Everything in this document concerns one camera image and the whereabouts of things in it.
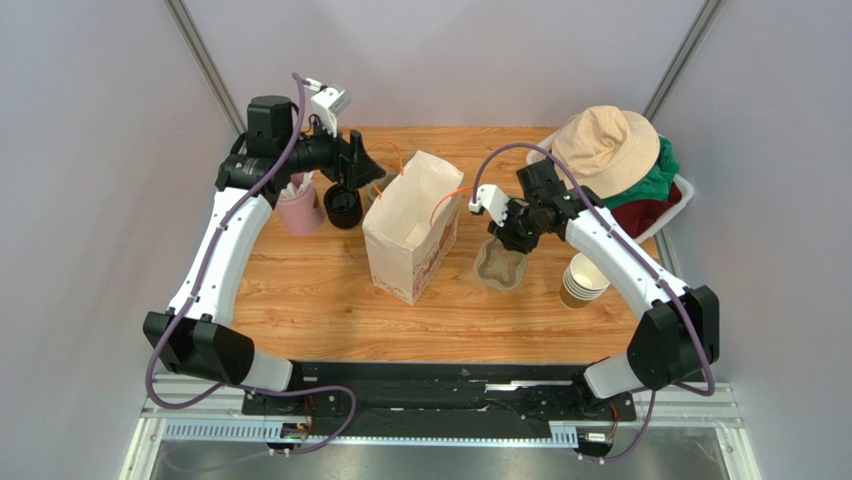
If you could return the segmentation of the white paper takeout bag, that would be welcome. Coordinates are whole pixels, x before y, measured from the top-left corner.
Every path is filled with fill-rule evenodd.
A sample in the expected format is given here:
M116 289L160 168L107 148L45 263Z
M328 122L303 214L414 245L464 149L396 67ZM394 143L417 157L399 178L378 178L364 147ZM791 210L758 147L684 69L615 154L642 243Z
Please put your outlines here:
M464 173L416 151L362 222L370 278L408 305L417 302L458 235Z

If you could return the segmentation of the grey pulp cup carrier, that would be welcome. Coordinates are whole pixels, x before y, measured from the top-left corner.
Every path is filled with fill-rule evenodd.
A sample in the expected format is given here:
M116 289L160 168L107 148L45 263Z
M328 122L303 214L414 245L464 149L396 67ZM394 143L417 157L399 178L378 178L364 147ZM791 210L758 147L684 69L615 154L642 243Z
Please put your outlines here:
M473 272L489 288L512 291L522 283L527 265L526 254L507 250L500 240L491 238L480 246Z

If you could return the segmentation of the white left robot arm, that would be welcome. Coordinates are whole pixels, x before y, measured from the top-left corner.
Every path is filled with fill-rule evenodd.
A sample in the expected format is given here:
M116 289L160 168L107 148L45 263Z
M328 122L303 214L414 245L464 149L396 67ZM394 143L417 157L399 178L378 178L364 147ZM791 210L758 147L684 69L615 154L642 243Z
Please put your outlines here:
M219 166L212 214L189 273L166 310L148 313L143 323L169 372L251 390L290 389L295 363L233 330L234 303L254 243L292 176L322 173L351 205L345 227L359 221L360 188L385 171L358 131L339 131L337 117L350 102L348 93L329 87L312 96L310 116L283 96L249 103L248 130Z

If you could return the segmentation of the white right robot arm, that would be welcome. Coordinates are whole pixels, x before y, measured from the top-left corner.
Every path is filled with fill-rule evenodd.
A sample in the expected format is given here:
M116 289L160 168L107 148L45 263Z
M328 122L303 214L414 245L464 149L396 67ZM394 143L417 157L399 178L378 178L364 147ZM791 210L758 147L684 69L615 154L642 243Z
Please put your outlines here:
M488 231L505 247L528 254L554 234L583 254L627 301L638 324L626 350L585 367L573 389L588 405L619 394L677 386L709 397L711 364L719 357L719 299L660 266L617 224L603 201L554 157L517 172L523 194L475 182L474 215L488 214Z

